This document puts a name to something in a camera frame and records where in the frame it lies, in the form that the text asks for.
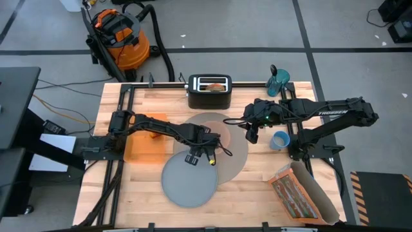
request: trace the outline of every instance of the black equipment box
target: black equipment box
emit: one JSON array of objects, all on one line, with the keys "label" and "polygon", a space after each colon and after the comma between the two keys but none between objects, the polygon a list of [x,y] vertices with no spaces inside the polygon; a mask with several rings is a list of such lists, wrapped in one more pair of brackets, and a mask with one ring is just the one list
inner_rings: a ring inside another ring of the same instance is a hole
[{"label": "black equipment box", "polygon": [[225,110],[230,107],[232,78],[228,75],[191,75],[186,88],[192,109]]},{"label": "black equipment box", "polygon": [[412,42],[412,6],[388,28],[388,32],[394,43]]},{"label": "black equipment box", "polygon": [[411,5],[410,0],[385,0],[378,11],[384,22],[392,23]]},{"label": "black equipment box", "polygon": [[351,171],[363,226],[412,229],[412,179],[407,175]]}]

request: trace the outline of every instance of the white paper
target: white paper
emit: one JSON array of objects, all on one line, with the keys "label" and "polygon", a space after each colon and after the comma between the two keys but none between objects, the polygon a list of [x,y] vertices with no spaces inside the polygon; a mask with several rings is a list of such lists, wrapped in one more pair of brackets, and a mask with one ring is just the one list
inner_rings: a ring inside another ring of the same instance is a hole
[{"label": "white paper", "polygon": [[[64,151],[73,152],[75,147],[76,137],[66,135],[50,135],[42,134],[40,140],[47,142],[50,145],[58,147]],[[49,158],[34,154],[29,170],[32,171],[67,171],[67,165],[52,161]]]}]

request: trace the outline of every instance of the vacuum wheel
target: vacuum wheel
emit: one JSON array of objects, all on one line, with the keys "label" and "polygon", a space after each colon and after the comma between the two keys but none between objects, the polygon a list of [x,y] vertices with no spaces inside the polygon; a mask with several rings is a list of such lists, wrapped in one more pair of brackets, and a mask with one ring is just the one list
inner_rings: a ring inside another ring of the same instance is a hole
[{"label": "vacuum wheel", "polygon": [[33,213],[33,211],[34,211],[34,207],[31,205],[28,205],[24,214],[27,215],[27,214]]},{"label": "vacuum wheel", "polygon": [[150,57],[158,57],[160,55],[159,47],[157,46],[150,46]]},{"label": "vacuum wheel", "polygon": [[125,70],[124,74],[126,75],[126,80],[128,82],[136,82],[137,79],[137,73],[135,69],[131,69],[131,70]]}]

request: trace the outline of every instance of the blue plastic cup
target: blue plastic cup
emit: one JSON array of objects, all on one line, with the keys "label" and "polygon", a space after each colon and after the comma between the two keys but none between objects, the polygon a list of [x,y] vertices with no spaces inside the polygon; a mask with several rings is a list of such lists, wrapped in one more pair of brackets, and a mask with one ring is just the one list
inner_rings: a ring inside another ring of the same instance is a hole
[{"label": "blue plastic cup", "polygon": [[281,150],[289,145],[290,137],[284,131],[277,131],[270,140],[272,150]]}]

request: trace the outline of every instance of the black case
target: black case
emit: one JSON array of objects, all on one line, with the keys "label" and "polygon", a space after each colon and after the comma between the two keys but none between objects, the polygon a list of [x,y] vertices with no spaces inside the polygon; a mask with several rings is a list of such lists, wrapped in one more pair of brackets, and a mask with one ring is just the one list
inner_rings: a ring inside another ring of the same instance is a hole
[{"label": "black case", "polygon": [[[226,92],[200,92],[195,88],[199,77],[226,77],[228,80]],[[189,84],[187,88],[188,103],[192,109],[208,109],[208,110],[225,110],[230,107],[230,100],[232,95],[232,78],[229,75],[223,74],[195,74],[189,77]]]},{"label": "black case", "polygon": [[384,22],[392,23],[411,5],[411,0],[385,0],[379,7],[378,12]]}]

